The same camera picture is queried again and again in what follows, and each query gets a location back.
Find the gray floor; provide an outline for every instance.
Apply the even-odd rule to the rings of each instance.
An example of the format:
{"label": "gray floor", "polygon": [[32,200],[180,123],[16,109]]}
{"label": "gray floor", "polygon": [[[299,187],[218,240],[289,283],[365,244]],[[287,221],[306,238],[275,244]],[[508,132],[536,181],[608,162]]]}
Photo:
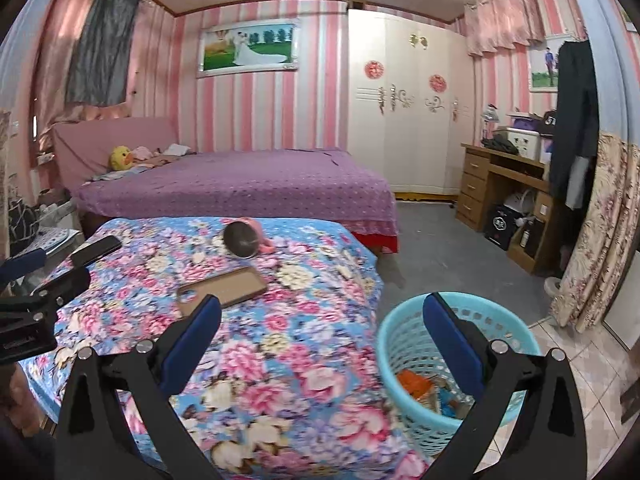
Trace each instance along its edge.
{"label": "gray floor", "polygon": [[525,272],[454,216],[448,205],[398,202],[399,253],[378,261],[385,282],[378,321],[404,300],[435,290],[488,298],[527,324],[548,316],[544,278]]}

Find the purple bedspread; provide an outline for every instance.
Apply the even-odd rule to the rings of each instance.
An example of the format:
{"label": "purple bedspread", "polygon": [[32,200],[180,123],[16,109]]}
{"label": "purple bedspread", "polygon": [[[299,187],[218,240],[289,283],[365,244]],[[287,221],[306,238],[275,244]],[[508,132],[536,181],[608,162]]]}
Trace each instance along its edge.
{"label": "purple bedspread", "polygon": [[184,216],[315,218],[396,236],[388,183],[341,150],[203,153],[82,186],[82,208],[130,219]]}

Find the metal bolt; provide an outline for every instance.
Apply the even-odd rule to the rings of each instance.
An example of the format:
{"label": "metal bolt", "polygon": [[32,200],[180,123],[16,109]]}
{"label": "metal bolt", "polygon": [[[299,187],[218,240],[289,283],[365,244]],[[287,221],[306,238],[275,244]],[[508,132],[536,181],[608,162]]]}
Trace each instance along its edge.
{"label": "metal bolt", "polygon": [[136,352],[139,354],[147,354],[154,348],[154,342],[149,339],[143,339],[136,345]]}
{"label": "metal bolt", "polygon": [[496,339],[491,343],[491,350],[497,354],[506,354],[509,351],[509,345],[501,339]]}
{"label": "metal bolt", "polygon": [[84,348],[78,350],[78,357],[84,361],[85,359],[91,357],[93,353],[94,350],[90,346],[85,346]]}
{"label": "metal bolt", "polygon": [[564,361],[566,359],[566,354],[564,353],[563,350],[559,348],[554,348],[551,351],[551,357],[556,361]]}

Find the bottle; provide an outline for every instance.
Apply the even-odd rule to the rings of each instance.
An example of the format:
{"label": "bottle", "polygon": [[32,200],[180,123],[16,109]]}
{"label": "bottle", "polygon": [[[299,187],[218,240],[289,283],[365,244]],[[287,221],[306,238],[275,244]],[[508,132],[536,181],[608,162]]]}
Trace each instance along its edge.
{"label": "bottle", "polygon": [[524,229],[524,232],[522,233],[522,239],[520,240],[520,246],[522,248],[527,246],[527,242],[529,241],[529,235],[531,233],[531,225],[533,224],[533,222],[529,221],[527,222],[527,227]]}

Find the blue laundry basket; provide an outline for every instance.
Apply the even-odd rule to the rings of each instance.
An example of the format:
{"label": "blue laundry basket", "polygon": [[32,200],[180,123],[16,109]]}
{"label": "blue laundry basket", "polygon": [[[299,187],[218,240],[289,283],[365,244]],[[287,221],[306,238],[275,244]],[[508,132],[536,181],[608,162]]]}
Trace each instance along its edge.
{"label": "blue laundry basket", "polygon": [[[504,307],[461,292],[441,292],[440,295],[460,319],[473,321],[489,341],[500,338],[516,352],[541,354],[536,338],[524,322]],[[376,355],[387,395],[398,410],[406,436],[415,450],[428,457],[445,448],[462,421],[438,415],[422,406],[405,391],[396,374],[404,368],[423,376],[437,374],[449,382],[458,399],[472,399],[460,392],[424,327],[422,304],[425,297],[426,294],[411,298],[386,316],[378,332]],[[523,399],[524,392],[512,395],[501,426],[518,415]]]}

